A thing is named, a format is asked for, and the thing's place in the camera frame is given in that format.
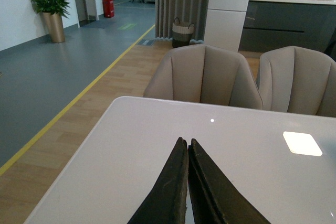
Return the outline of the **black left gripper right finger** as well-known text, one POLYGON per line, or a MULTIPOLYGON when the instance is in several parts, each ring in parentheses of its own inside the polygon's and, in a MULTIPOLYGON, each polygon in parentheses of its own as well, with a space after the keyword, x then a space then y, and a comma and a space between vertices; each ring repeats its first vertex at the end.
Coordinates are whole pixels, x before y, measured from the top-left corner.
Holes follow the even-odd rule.
POLYGON ((188 154, 188 185, 195 223, 269 223, 194 138, 188 154))

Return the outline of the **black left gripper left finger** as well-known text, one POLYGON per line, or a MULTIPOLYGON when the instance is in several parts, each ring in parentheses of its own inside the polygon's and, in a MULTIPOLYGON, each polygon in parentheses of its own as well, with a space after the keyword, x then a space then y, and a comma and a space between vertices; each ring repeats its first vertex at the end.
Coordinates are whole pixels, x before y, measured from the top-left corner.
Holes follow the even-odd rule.
POLYGON ((179 137, 153 188, 128 223, 184 223, 187 181, 188 147, 179 137))

